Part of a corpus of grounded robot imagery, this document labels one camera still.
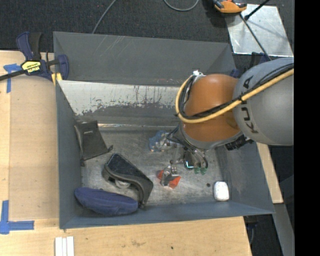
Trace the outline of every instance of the gray bin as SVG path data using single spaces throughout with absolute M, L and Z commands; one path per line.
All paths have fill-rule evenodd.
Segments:
M 176 93 L 192 71 L 230 74 L 235 64 L 228 44 L 55 32 L 54 53 L 66 54 L 70 64 L 68 79 L 56 85 L 61 229 L 274 213 L 255 143 L 208 151 L 205 175 L 179 166 L 182 178 L 174 189 L 161 186 L 156 177 L 173 151 L 151 152 L 149 138 L 178 125 Z M 112 152 L 87 160 L 84 167 L 74 128 L 78 120 L 97 120 L 105 144 L 113 145 Z M 154 187 L 145 208 L 104 217 L 83 208 L 74 190 L 86 186 L 134 197 L 109 186 L 101 175 L 113 153 L 125 156 Z M 227 182 L 228 201 L 214 199 L 216 181 Z

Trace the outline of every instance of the bin floor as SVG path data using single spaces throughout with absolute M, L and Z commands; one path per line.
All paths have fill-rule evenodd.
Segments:
M 206 152 L 208 170 L 204 175 L 187 170 L 183 163 L 178 164 L 177 172 L 181 176 L 181 180 L 177 187 L 171 188 L 160 184 L 157 172 L 170 164 L 174 149 L 170 148 L 164 152 L 150 151 L 149 138 L 155 136 L 156 129 L 117 130 L 105 128 L 100 129 L 100 132 L 106 146 L 113 145 L 113 149 L 107 154 L 85 161 L 85 166 L 81 170 L 83 186 L 126 195 L 137 200 L 137 191 L 134 187 L 118 188 L 113 182 L 106 181 L 102 176 L 104 165 L 112 154 L 119 153 L 153 182 L 153 190 L 147 201 L 148 205 L 214 201 L 213 184 L 223 180 L 214 150 Z

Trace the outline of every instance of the orange object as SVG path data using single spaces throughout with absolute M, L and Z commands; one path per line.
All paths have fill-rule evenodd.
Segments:
M 157 173 L 156 177 L 161 180 L 163 174 L 164 174 L 164 170 L 161 170 Z M 174 177 L 172 180 L 169 181 L 168 186 L 174 189 L 179 184 L 180 179 L 181 179 L 180 176 Z
M 233 0 L 225 0 L 221 1 L 220 4 L 223 6 L 223 8 L 220 8 L 218 5 L 214 5 L 214 7 L 221 13 L 224 14 L 237 14 L 245 9 L 247 9 L 246 4 L 241 4 L 240 6 L 234 3 Z

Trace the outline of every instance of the red object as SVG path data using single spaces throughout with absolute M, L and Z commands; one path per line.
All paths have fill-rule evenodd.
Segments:
M 161 180 L 163 174 L 164 174 L 164 170 L 161 170 L 157 173 L 156 177 Z M 180 176 L 175 177 L 173 180 L 169 181 L 168 186 L 174 189 L 179 184 L 180 179 L 181 179 Z

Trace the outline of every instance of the clamp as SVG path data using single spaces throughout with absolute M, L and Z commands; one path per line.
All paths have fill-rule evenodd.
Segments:
M 10 79 L 22 74 L 27 76 L 38 76 L 53 82 L 53 72 L 50 66 L 59 64 L 59 72 L 62 79 L 67 79 L 69 74 L 68 58 L 65 54 L 58 55 L 57 59 L 48 61 L 41 59 L 39 51 L 40 32 L 30 33 L 28 31 L 21 33 L 16 38 L 16 44 L 20 52 L 25 56 L 25 61 L 20 65 L 21 70 L 0 76 L 0 81 Z

